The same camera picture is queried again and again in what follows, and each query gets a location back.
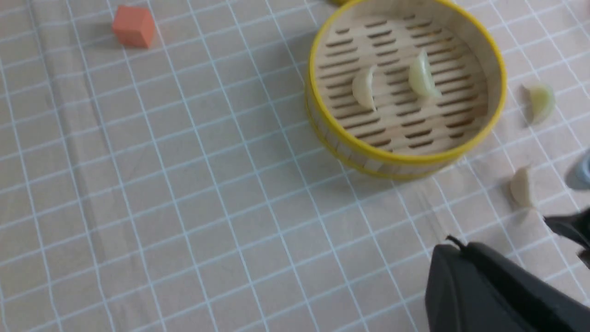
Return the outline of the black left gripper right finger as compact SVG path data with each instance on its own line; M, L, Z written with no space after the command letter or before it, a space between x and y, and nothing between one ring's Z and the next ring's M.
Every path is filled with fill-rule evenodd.
M578 257L590 267L590 211L583 210L570 215L543 216L544 223L558 236L579 244L582 251Z

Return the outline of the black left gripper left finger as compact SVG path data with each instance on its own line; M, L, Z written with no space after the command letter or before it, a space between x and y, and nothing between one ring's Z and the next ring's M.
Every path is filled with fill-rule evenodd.
M425 292L432 332L587 332L587 306L484 243L437 244Z

